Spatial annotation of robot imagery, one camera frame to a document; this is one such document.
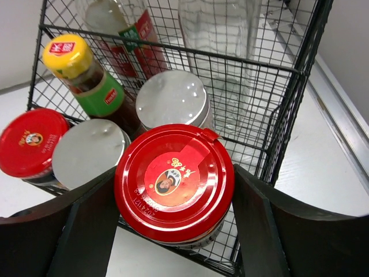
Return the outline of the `clear glass bottle gold pourer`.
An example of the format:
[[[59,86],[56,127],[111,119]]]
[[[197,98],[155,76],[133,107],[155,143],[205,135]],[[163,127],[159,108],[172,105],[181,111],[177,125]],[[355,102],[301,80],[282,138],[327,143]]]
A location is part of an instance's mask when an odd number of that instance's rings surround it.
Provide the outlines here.
[[[250,99],[261,1],[179,1],[178,20],[188,58],[212,97],[216,129],[236,133]]]

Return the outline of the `silver lid white jar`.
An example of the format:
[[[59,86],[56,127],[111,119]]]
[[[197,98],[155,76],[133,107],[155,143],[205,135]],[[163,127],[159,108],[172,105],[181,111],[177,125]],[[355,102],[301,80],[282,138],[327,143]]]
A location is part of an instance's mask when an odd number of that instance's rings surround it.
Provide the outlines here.
[[[215,130],[203,82],[184,70],[167,70],[151,77],[141,87],[135,108],[146,130],[175,123]]]

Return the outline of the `small red lid jar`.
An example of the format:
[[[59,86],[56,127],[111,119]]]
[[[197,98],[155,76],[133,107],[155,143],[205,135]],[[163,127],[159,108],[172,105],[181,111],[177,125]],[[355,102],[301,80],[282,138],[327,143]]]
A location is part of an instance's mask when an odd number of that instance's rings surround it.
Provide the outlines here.
[[[199,249],[220,233],[235,174],[220,136],[191,125],[147,131],[125,150],[115,199],[125,222],[158,244]]]

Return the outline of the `red lid chili jar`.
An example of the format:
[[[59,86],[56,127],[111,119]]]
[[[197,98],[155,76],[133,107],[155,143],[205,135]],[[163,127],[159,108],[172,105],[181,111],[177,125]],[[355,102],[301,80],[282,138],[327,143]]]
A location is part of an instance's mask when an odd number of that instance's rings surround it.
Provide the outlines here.
[[[72,126],[48,108],[21,114],[1,134],[1,170],[32,185],[61,188],[52,169],[52,155]]]

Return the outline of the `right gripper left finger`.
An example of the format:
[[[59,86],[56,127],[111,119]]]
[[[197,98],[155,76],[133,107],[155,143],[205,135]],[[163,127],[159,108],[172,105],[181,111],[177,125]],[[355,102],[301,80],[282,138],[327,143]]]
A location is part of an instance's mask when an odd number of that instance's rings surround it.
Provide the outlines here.
[[[118,224],[112,168],[1,218],[1,276],[105,276]]]

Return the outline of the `sauce bottle yellow cap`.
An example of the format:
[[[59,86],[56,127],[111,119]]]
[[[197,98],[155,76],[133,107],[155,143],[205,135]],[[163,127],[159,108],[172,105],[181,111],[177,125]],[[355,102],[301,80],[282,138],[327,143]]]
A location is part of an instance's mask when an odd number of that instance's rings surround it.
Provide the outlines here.
[[[145,132],[134,95],[101,65],[82,37],[68,33],[53,38],[45,46],[42,60],[91,119],[116,123],[132,140]]]

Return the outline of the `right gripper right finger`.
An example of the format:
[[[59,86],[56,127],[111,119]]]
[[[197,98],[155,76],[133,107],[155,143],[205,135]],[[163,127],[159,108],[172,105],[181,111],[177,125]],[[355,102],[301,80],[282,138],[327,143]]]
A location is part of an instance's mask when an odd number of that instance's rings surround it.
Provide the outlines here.
[[[238,165],[233,208],[245,276],[368,275],[368,216],[306,204]]]

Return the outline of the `silver lid salt jar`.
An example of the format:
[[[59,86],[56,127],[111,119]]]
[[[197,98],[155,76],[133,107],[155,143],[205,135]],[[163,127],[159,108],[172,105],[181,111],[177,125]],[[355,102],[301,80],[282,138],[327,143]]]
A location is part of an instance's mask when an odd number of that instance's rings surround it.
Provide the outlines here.
[[[90,119],[72,127],[52,155],[56,179],[69,190],[115,167],[131,139],[107,119]]]

